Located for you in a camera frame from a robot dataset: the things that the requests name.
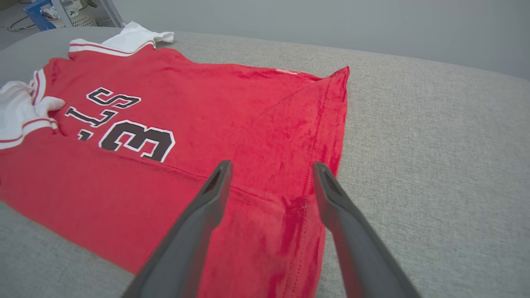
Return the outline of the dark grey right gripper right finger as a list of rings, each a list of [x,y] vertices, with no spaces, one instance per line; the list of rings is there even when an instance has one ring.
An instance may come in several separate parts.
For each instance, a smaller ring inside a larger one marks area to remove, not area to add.
[[[320,220],[331,231],[349,298],[418,298],[419,292],[330,169],[313,164]]]

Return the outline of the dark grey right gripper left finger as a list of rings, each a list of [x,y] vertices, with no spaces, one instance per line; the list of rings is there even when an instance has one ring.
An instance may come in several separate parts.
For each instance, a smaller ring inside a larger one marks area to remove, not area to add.
[[[124,298],[197,297],[210,237],[223,218],[232,175],[231,161],[216,166],[127,287]]]

